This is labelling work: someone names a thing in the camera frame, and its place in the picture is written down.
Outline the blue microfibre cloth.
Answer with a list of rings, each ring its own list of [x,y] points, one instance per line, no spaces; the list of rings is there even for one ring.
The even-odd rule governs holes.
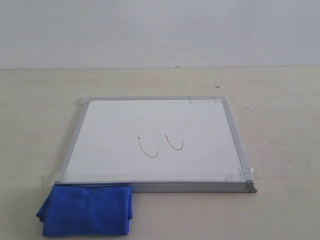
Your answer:
[[[44,237],[126,236],[133,218],[132,189],[55,185],[36,216]]]

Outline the aluminium framed whiteboard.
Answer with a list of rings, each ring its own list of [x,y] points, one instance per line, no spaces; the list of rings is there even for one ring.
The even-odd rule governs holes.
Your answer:
[[[96,97],[82,104],[61,186],[135,193],[250,193],[225,181],[250,167],[228,102],[215,96]]]

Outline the clear tape back right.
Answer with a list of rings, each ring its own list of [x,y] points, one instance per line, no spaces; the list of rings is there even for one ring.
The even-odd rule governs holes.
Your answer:
[[[235,102],[232,98],[228,98],[226,96],[215,96],[212,100],[215,104],[217,104],[217,103],[235,104]]]

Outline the clear tape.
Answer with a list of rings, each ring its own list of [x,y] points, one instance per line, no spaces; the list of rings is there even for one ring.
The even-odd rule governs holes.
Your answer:
[[[254,182],[257,178],[257,172],[254,167],[239,168],[237,173],[228,174],[224,180],[230,182]]]
[[[67,179],[67,172],[56,172],[41,177],[41,187],[50,188],[54,185],[64,185]]]
[[[76,101],[75,101],[75,105],[83,105],[83,104],[88,104],[90,103],[91,101],[96,101],[97,98],[96,97],[86,97],[86,98],[78,98]]]
[[[232,98],[228,98],[226,96],[215,96],[212,100],[215,104],[217,104],[217,103],[235,104],[235,102]]]

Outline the clear tape back left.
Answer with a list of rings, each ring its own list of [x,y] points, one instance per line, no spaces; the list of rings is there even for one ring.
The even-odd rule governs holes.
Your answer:
[[[83,104],[88,104],[90,103],[91,101],[96,101],[97,98],[96,97],[86,97],[86,98],[78,98],[76,101],[75,101],[75,105],[83,105]]]

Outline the clear tape front right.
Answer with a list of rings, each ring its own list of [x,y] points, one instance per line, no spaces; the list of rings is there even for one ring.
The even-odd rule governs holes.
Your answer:
[[[254,167],[239,168],[237,173],[228,174],[224,180],[230,182],[254,182],[257,178],[257,172]]]

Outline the clear tape front left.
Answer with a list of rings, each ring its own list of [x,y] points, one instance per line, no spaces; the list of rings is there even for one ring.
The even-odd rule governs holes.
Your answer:
[[[54,185],[64,185],[67,179],[67,172],[56,172],[41,177],[41,187],[50,188]]]

